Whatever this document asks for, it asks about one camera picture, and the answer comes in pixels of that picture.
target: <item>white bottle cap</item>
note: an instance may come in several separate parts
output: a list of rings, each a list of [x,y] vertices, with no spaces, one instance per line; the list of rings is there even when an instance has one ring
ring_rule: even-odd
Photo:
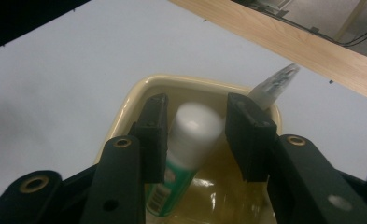
[[[211,153],[223,126],[223,119],[212,108],[194,102],[181,105],[168,136],[168,157],[172,156],[187,169],[199,168]]]

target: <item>floor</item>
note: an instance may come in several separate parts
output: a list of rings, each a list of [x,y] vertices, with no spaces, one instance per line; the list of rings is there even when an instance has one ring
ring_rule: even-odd
[[[293,22],[339,43],[350,42],[367,32],[367,1],[352,22],[346,21],[360,0],[237,0],[236,2],[272,13],[281,20]],[[367,56],[367,39],[346,48]]]

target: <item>table surface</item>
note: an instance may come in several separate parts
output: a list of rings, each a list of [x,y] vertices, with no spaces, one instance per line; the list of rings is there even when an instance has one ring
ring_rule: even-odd
[[[100,1],[0,48],[0,194],[35,170],[92,165],[125,95],[155,73],[255,86],[290,64],[167,1]],[[302,68],[277,100],[283,132],[367,177],[367,98]]]

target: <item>bottle label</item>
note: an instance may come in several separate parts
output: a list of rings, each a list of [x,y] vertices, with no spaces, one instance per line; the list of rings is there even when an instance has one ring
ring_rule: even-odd
[[[164,182],[150,185],[146,208],[157,217],[171,214],[194,178],[196,170],[184,170],[166,161]]]

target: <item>beige container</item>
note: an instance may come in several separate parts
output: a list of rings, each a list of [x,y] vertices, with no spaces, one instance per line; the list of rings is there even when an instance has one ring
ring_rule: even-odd
[[[185,102],[198,102],[215,109],[223,118],[228,92],[248,95],[249,87],[237,86],[198,77],[157,74],[140,80],[129,92],[107,136],[125,135],[137,121],[144,102],[152,95],[169,97],[168,127],[177,108]],[[281,134],[281,117],[276,105],[268,113]],[[98,153],[99,161],[102,149]],[[226,142],[220,137],[213,155],[194,177],[168,223],[276,223],[265,184],[242,180],[238,165]]]

